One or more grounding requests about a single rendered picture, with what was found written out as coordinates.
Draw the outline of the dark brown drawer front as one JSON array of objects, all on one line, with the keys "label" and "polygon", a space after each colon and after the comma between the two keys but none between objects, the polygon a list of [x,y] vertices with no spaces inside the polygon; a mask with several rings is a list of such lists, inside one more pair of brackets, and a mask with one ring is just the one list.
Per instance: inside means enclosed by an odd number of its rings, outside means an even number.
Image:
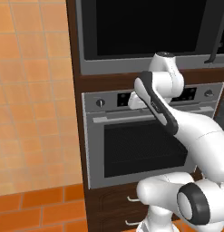
[{"label": "dark brown drawer front", "polygon": [[98,212],[112,212],[116,209],[137,208],[141,202],[130,202],[127,197],[137,198],[135,186],[119,185],[109,188],[100,188],[94,207]]},{"label": "dark brown drawer front", "polygon": [[122,232],[124,230],[134,229],[137,226],[127,226],[125,220],[129,222],[141,222],[142,217],[126,216],[126,217],[108,217],[104,219],[99,226],[98,232]]}]

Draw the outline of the black and grey microwave oven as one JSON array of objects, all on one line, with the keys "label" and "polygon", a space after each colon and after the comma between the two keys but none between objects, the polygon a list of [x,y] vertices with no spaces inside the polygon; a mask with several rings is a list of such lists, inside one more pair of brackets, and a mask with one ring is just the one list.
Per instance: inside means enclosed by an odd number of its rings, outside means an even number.
[{"label": "black and grey microwave oven", "polygon": [[138,73],[157,52],[179,69],[209,63],[210,0],[75,0],[81,74]]}]

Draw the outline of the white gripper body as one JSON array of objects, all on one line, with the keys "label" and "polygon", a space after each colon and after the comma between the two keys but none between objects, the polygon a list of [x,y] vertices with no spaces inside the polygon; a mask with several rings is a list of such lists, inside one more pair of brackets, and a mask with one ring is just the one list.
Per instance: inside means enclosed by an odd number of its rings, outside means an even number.
[{"label": "white gripper body", "polygon": [[145,109],[147,107],[145,102],[139,98],[136,92],[131,92],[128,106],[131,110]]}]

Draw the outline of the dark brown wooden cabinet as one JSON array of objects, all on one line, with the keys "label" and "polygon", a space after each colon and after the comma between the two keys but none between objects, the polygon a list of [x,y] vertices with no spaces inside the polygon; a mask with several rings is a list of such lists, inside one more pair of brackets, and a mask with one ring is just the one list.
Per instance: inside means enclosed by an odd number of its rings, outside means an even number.
[{"label": "dark brown wooden cabinet", "polygon": [[[106,218],[135,216],[145,219],[148,206],[98,212],[99,189],[119,185],[135,186],[146,178],[186,172],[194,180],[204,178],[187,149],[155,119],[93,123],[93,118],[122,118],[153,115],[149,108],[131,110],[128,100],[141,72],[81,74],[75,0],[66,0],[73,65],[76,115],[83,172],[88,232],[98,232]],[[184,78],[180,96],[170,101],[179,111],[211,107],[212,112],[196,113],[214,119],[224,93],[224,67],[179,69]],[[213,96],[204,96],[212,90]],[[105,104],[96,105],[99,99]]]}]

